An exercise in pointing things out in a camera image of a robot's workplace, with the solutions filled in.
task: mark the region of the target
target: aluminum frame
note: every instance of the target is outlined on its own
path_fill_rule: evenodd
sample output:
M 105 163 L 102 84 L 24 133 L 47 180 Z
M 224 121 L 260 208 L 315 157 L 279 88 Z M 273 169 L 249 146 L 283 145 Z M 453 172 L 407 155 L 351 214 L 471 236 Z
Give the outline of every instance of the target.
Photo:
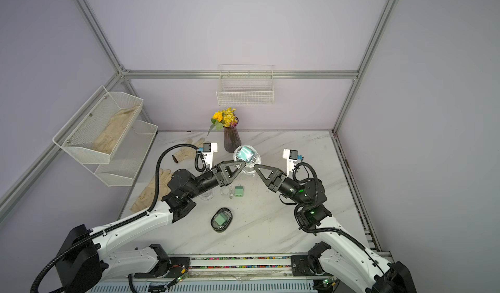
M 265 70 L 232 70 L 250 76 L 267 75 Z M 131 70 L 123 72 L 126 79 L 219 79 L 220 70 Z M 356 70 L 273 70 L 274 79 L 357 79 Z
M 347 110 L 349 110 L 352 102 L 354 101 L 354 96 L 356 95 L 356 92 L 359 89 L 359 85 L 361 84 L 361 81 L 363 79 L 363 76 L 366 73 L 366 69 L 368 68 L 368 65 L 370 64 L 373 54 L 375 53 L 375 50 L 377 49 L 377 46 L 380 42 L 380 39 L 382 38 L 382 35 L 384 34 L 385 27 L 387 27 L 387 23 L 389 22 L 389 18 L 394 11 L 394 8 L 396 7 L 396 4 L 399 0 L 387 0 L 384 5 L 384 10 L 382 11 L 382 14 L 380 15 L 377 25 L 375 26 L 375 29 L 372 34 L 372 38 L 370 39 L 370 42 L 368 43 L 368 46 L 366 48 L 365 54 L 363 56 L 363 59 L 361 60 L 361 63 L 359 64 L 358 68 L 358 77 L 353 80 L 353 83 L 351 85 L 351 88 L 349 89 L 349 92 L 347 93 L 346 100 L 344 101 L 344 104 L 342 106 L 341 112 L 339 113 L 339 116 L 335 122 L 335 126 L 333 128 L 334 133 L 338 133 L 343 120 L 346 117 Z
M 73 1 L 75 2 L 76 7 L 80 10 L 82 16 L 84 17 L 84 20 L 87 22 L 89 28 L 96 37 L 99 45 L 102 47 L 107 58 L 109 59 L 109 62 L 111 63 L 116 72 L 116 74 L 113 75 L 113 77 L 105 85 L 106 89 L 112 90 L 112 88 L 116 84 L 122 81 L 122 83 L 125 85 L 130 94 L 138 96 L 135 88 L 133 87 L 130 81 L 131 79 L 218 79 L 220 77 L 220 71 L 126 70 L 124 66 L 120 63 L 102 27 L 99 25 L 97 17 L 93 13 L 89 2 L 87 0 L 73 0 Z M 341 124 L 345 119 L 345 116 L 353 101 L 353 98 L 359 89 L 363 76 L 366 73 L 366 69 L 370 64 L 370 61 L 380 42 L 382 34 L 384 33 L 389 17 L 393 12 L 397 2 L 398 0 L 386 1 L 384 9 L 380 15 L 378 23 L 372 34 L 372 38 L 370 39 L 370 42 L 366 48 L 365 54 L 357 71 L 353 70 L 273 71 L 273 77 L 275 77 L 276 79 L 352 79 L 353 80 L 351 88 L 349 89 L 347 97 L 342 106 L 341 112 L 339 113 L 335 125 L 332 129 L 333 132 L 332 140 L 339 155 L 342 168 L 346 173 L 346 178 L 349 183 L 349 187 L 352 191 L 354 201 L 358 203 L 357 205 L 359 207 L 359 210 L 361 210 L 361 212 L 363 213 L 362 216 L 364 217 L 364 219 L 362 219 L 362 221 L 364 220 L 364 224 L 368 227 L 367 231 L 370 232 L 370 235 L 373 238 L 373 243 L 375 244 L 375 247 L 377 249 L 379 249 L 380 244 L 375 234 L 372 231 L 369 218 L 366 214 L 366 210 L 363 205 L 363 201 L 360 199 L 358 188 L 354 182 L 351 170 L 347 164 L 347 160 L 345 159 L 345 155 L 343 154 L 343 151 L 341 149 L 337 132 L 339 131 L 339 128 L 341 127 Z M 79 109 L 79 111 L 72 117 L 70 121 L 72 123 L 78 123 L 80 117 L 83 114 L 86 114 L 86 110 L 89 107 L 91 107 L 93 103 L 97 102 L 98 98 L 99 96 L 91 97 L 82 106 L 82 108 Z M 149 117 L 144 108 L 141 114 L 145 121 L 152 123 L 151 118 Z M 17 205 L 25 196 L 25 194 L 29 191 L 32 185 L 37 181 L 37 179 L 42 175 L 45 169 L 47 169 L 47 166 L 56 158 L 56 156 L 59 153 L 60 149 L 55 144 L 51 143 L 51 145 L 47 147 L 47 149 L 40 155 L 40 157 L 37 158 L 37 160 L 21 176 L 21 178 L 19 178 L 18 181 L 9 189 L 9 191 L 0 198 L 0 227 L 5 223 L 6 219 L 9 218 L 10 214 L 12 214 L 12 211 L 17 207 Z

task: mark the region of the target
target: wire basket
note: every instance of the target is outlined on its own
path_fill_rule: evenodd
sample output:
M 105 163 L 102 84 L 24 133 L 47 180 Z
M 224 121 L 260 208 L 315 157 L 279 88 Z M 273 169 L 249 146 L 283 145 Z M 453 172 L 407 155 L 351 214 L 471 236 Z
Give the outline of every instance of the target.
M 136 120 L 111 163 L 99 165 L 94 175 L 107 186 L 133 185 L 157 129 L 156 125 Z
M 217 101 L 221 106 L 272 104 L 272 71 L 221 71 Z
M 54 140 L 57 145 L 80 164 L 109 164 L 142 109 L 143 100 L 141 98 L 124 92 L 108 92 L 103 87 L 102 89 L 106 93 L 66 138 L 64 143 L 61 145 Z M 120 127 L 113 139 L 116 144 L 106 152 L 92 149 L 96 139 L 108 126 L 111 117 L 122 109 L 134 107 L 136 109 L 130 115 L 127 126 Z

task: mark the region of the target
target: flower vase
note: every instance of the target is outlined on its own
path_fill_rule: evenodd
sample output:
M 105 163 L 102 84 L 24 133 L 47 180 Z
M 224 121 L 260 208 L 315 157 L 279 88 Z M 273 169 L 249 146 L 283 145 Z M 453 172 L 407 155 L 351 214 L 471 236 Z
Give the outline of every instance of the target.
M 229 153 L 233 153 L 240 145 L 240 135 L 236 130 L 236 126 L 224 127 L 224 149 Z

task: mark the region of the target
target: white marble surface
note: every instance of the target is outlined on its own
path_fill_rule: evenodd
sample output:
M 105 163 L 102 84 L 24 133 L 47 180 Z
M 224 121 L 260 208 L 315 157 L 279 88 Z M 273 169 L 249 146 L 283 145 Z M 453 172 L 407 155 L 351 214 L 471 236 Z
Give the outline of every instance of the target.
M 122 216 L 132 213 L 130 207 L 153 177 L 160 153 L 188 138 L 196 142 L 200 137 L 205 137 L 207 142 L 219 143 L 214 164 L 232 160 L 232 154 L 224 150 L 222 132 L 212 132 L 209 137 L 206 132 L 158 133 Z M 304 161 L 313 166 L 325 186 L 328 197 L 325 207 L 351 235 L 367 245 L 351 192 L 327 131 L 240 131 L 240 138 L 242 144 L 251 145 L 257 150 L 262 164 L 282 170 L 286 168 L 282 158 L 283 149 L 298 150 L 299 155 L 304 156 Z M 185 168 L 199 175 L 193 160 L 175 164 L 170 153 L 163 159 L 161 168 L 171 171 Z M 297 177 L 302 179 L 305 176 L 301 168 Z M 213 189 L 214 197 L 211 200 L 203 201 L 199 197 L 193 199 L 197 206 L 180 221 L 150 231 L 122 250 L 159 243 L 169 254 L 296 253 L 307 252 L 319 241 L 314 235 L 297 229 L 293 206 L 282 204 L 279 194 L 269 191 L 258 175 L 253 177 L 241 173 L 233 182 L 234 185 L 244 187 L 243 197 L 229 199 L 228 196 L 222 196 L 221 188 L 217 187 Z M 232 211 L 233 221 L 226 231 L 217 233 L 211 228 L 210 220 L 222 207 Z

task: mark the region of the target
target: white wall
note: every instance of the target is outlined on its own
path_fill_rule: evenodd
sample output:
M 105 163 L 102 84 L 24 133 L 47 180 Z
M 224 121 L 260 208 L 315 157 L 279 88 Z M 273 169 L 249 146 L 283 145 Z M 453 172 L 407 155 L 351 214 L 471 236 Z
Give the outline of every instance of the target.
M 356 70 L 385 1 L 89 0 L 136 70 Z
M 0 195 L 114 71 L 72 0 L 0 0 Z M 116 220 L 127 188 L 108 188 L 67 154 L 0 229 L 2 292 L 27 292 L 67 233 Z M 40 291 L 60 287 L 51 271 Z
M 134 79 L 137 94 L 159 130 L 206 130 L 220 109 L 218 79 Z M 331 129 L 351 80 L 278 79 L 274 104 L 236 106 L 239 129 Z
M 500 0 L 400 0 L 341 127 L 419 292 L 498 291 Z

